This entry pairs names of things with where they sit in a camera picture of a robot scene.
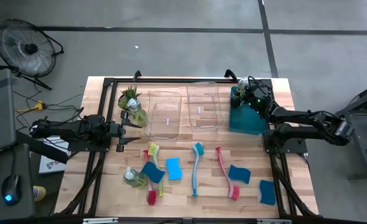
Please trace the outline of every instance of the gray floor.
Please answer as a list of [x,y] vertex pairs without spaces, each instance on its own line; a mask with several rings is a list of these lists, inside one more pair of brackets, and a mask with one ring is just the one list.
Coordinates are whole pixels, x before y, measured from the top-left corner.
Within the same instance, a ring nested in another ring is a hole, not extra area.
[[[367,0],[265,0],[271,29],[367,30]],[[0,22],[8,18],[47,26],[262,28],[257,0],[0,0]],[[262,34],[47,32],[66,53],[42,80],[52,87],[35,99],[57,103],[83,93],[90,75],[271,77]],[[367,88],[367,36],[272,35],[279,77],[288,78],[297,110],[337,111]],[[18,80],[24,95],[34,87]],[[15,97],[16,108],[24,99]],[[79,106],[81,98],[69,104]],[[48,115],[33,112],[28,122]],[[307,141],[320,214],[367,222],[367,181],[347,177],[365,169],[350,144]]]

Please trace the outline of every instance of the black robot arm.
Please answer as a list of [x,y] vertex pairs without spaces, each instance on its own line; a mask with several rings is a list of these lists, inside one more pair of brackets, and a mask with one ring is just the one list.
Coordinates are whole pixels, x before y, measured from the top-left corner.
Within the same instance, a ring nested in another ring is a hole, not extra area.
[[[253,86],[239,83],[235,96],[231,98],[231,106],[237,108],[249,105],[268,123],[276,125],[276,129],[267,130],[263,135],[264,142],[269,146],[282,147],[291,138],[323,139],[337,146],[344,146],[350,142],[353,132],[350,123],[326,111],[286,110],[279,106],[263,88],[270,87],[263,83],[259,84],[258,81]],[[288,123],[305,126],[293,127]]]
[[97,114],[84,116],[74,122],[49,121],[45,117],[32,124],[30,135],[36,139],[60,136],[61,139],[69,142],[69,151],[88,152],[106,152],[109,150],[111,138],[119,138],[116,151],[123,152],[124,145],[140,139],[124,138],[125,126],[141,128],[130,122],[127,111],[121,112],[121,124],[105,121],[103,116]]

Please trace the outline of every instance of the succulent plant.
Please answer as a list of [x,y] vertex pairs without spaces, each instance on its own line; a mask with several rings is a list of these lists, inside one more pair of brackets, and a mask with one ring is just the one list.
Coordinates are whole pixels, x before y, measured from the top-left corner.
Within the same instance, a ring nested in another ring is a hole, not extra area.
[[118,105],[120,108],[128,110],[127,103],[130,99],[137,99],[140,93],[136,93],[137,87],[133,88],[132,86],[128,87],[127,90],[121,91],[122,95],[119,98]]

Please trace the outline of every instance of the brush handle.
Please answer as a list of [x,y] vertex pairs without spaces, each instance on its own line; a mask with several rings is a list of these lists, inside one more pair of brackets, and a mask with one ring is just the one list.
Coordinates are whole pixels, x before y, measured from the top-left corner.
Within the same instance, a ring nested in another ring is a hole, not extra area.
[[193,196],[197,197],[197,181],[196,181],[196,171],[197,171],[197,164],[198,164],[198,158],[200,155],[198,154],[196,146],[193,146],[193,150],[195,151],[196,159],[195,159],[195,165],[193,165],[193,172],[192,172],[192,187],[193,187]]
[[[154,164],[156,165],[156,167],[160,169],[159,161],[157,161],[158,154],[159,154],[159,147],[157,147],[156,150],[154,151],[153,159],[154,159]],[[159,182],[159,197],[162,197],[162,196],[163,196],[163,179],[161,179]]]
[[[147,162],[149,162],[149,156],[147,155],[147,152],[148,152],[148,151],[149,151],[149,150],[144,150],[144,153],[145,153],[145,164],[146,164]],[[153,190],[152,183],[151,183],[151,180],[149,179],[149,177],[147,178],[147,190],[148,190],[148,191]]]
[[215,150],[216,150],[216,153],[218,155],[218,160],[220,162],[221,170],[225,174],[226,180],[228,181],[228,185],[229,185],[228,197],[232,198],[232,196],[233,196],[233,183],[228,178],[228,174],[225,171],[225,168],[224,168],[224,165],[223,165],[223,160],[222,160],[221,147],[216,147]]

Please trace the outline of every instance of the pink brush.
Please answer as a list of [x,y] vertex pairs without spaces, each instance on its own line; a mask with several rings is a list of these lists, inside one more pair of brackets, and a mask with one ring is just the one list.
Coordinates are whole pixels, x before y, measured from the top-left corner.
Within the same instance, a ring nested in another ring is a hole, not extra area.
[[[149,150],[144,150],[144,152],[145,152],[145,163],[147,163],[149,161],[149,156],[147,155],[148,151]],[[157,192],[155,190],[153,190],[152,183],[151,183],[151,180],[149,180],[149,178],[147,178],[147,190],[148,190],[147,203],[150,206],[153,206],[153,205],[156,204]]]
[[225,177],[229,183],[228,198],[232,198],[233,200],[238,200],[239,194],[240,194],[240,188],[238,186],[234,186],[232,181],[228,178],[228,174],[226,173],[224,166],[223,166],[221,147],[216,147],[215,150],[218,154],[218,160],[220,161],[220,167],[222,169],[222,172],[225,174]]

